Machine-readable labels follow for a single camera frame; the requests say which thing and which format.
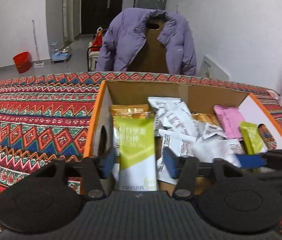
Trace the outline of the purple puffer jacket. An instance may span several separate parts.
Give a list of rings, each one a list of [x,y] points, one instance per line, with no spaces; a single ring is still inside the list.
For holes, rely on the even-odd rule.
[[[196,66],[185,17],[165,10],[126,8],[104,35],[96,70],[195,76]]]

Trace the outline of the green white protein bar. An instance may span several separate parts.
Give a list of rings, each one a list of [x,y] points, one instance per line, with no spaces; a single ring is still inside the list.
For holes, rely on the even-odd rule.
[[[114,118],[119,135],[119,189],[157,191],[154,118]]]

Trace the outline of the patterned red tablecloth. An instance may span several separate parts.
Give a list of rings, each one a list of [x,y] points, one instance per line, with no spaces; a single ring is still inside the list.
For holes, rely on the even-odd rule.
[[[84,157],[102,81],[235,83],[163,74],[81,73],[0,82],[0,239],[282,239],[282,197],[228,161],[180,161],[180,181],[116,191]]]

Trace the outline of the red cardboard snack box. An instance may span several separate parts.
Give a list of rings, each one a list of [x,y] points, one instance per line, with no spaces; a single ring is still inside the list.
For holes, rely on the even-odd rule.
[[[183,109],[172,107],[160,122],[163,128],[174,128],[177,133],[198,138],[200,130],[190,116],[192,112],[212,114],[216,105],[236,107],[245,121],[265,124],[274,136],[277,147],[282,149],[281,127],[253,93],[186,83],[102,81],[89,124],[84,157],[97,157],[101,154],[101,145],[106,149],[112,147],[111,105],[144,105],[149,97],[181,99]]]

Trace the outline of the red bag on floor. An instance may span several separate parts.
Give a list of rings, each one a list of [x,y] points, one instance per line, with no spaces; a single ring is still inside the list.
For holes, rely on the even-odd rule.
[[[95,36],[95,38],[92,41],[92,46],[90,51],[95,52],[95,51],[100,51],[101,47],[102,47],[102,42],[103,42],[103,28],[99,27],[97,29],[97,34]]]

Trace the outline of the orange white snack packet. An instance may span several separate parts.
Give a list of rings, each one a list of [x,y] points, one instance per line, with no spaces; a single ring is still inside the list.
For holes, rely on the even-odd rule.
[[[111,105],[110,113],[115,116],[127,116],[132,118],[145,118],[149,111],[147,104],[142,105]]]

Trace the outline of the white mop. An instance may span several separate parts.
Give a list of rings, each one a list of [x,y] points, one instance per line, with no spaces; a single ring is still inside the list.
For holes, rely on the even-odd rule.
[[[33,30],[33,39],[34,45],[36,49],[37,61],[34,62],[34,68],[41,68],[44,67],[44,61],[40,59],[38,44],[37,44],[37,37],[36,37],[36,28],[35,28],[35,21],[32,20],[32,30]]]

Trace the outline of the green packet in box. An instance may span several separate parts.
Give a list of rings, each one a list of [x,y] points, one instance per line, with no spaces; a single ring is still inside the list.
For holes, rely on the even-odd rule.
[[[248,155],[258,154],[264,150],[263,140],[256,124],[242,121],[239,129]]]

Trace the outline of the white printed snack packet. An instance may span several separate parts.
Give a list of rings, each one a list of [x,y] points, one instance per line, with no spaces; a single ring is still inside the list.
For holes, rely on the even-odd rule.
[[[160,129],[195,138],[200,136],[197,121],[180,98],[150,96],[148,103],[155,111],[154,135],[156,137],[159,137]]]

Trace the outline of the red plastic bucket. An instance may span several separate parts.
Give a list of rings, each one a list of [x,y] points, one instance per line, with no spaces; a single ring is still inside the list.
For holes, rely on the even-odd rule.
[[[19,74],[27,72],[31,68],[32,57],[28,51],[17,54],[13,57],[14,64]]]

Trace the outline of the dark entrance door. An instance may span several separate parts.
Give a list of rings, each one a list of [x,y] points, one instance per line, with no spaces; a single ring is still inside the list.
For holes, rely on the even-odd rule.
[[[107,29],[121,12],[123,0],[82,0],[81,34],[93,34],[99,27]]]

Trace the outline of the pink snack packet in box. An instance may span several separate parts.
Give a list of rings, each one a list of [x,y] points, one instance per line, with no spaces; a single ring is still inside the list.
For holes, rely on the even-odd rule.
[[[213,110],[220,126],[225,132],[226,138],[242,140],[242,134],[239,126],[242,121],[245,121],[245,119],[240,113],[238,107],[215,105]]]

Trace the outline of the brown wooden chair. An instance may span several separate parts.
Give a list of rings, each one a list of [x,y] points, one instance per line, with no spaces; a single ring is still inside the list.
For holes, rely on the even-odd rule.
[[[127,67],[128,72],[169,73],[166,65],[166,48],[157,39],[164,25],[163,17],[153,17],[148,20],[145,26],[145,44]]]

